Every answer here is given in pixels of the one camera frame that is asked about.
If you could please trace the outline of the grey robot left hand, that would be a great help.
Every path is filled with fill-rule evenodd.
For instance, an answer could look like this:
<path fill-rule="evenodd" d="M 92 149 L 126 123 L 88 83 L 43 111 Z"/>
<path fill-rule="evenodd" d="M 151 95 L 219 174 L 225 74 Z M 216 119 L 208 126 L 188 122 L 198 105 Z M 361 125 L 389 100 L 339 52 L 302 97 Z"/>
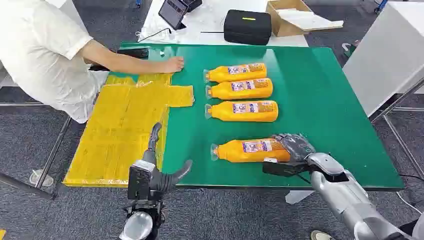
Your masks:
<path fill-rule="evenodd" d="M 188 159 L 183 166 L 174 173 L 160 172 L 157 167 L 156 147 L 159 140 L 159 131 L 162 124 L 157 122 L 153 125 L 142 160 L 148 163 L 148 171 L 151 174 L 149 188 L 153 191 L 168 192 L 173 189 L 191 170 L 193 161 Z"/>

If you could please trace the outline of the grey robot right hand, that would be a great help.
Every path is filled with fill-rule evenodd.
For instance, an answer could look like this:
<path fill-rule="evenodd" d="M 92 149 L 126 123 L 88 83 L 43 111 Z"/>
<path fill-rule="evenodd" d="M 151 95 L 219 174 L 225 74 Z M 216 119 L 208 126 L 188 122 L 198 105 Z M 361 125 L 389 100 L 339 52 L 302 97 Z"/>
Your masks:
<path fill-rule="evenodd" d="M 316 152 L 315 147 L 301 134 L 278 133 L 271 136 L 289 153 L 289 162 L 302 162 Z"/>

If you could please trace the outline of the person's hand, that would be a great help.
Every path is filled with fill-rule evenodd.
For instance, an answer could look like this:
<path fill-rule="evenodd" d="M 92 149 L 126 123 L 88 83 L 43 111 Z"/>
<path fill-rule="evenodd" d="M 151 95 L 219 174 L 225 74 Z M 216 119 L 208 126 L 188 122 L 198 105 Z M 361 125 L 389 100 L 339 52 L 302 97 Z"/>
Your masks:
<path fill-rule="evenodd" d="M 162 63 L 161 73 L 177 73 L 183 70 L 185 65 L 182 56 L 171 57 Z"/>

